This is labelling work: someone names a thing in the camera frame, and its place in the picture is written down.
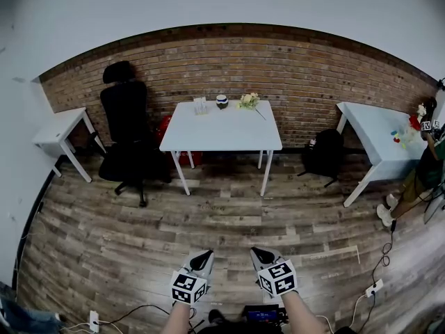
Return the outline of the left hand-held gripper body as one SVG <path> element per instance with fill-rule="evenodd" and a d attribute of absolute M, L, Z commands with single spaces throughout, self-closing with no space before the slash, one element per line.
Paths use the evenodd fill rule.
<path fill-rule="evenodd" d="M 211 265 L 207 262 L 203 269 L 193 269 L 190 264 L 174 271 L 170 281 L 170 298 L 173 301 L 193 305 L 209 290 Z"/>

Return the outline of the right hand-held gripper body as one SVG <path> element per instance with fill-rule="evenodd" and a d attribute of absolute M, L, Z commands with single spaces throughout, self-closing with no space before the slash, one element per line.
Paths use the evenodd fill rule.
<path fill-rule="evenodd" d="M 296 270 L 291 260 L 278 263 L 257 272 L 259 286 L 271 298 L 297 291 Z"/>

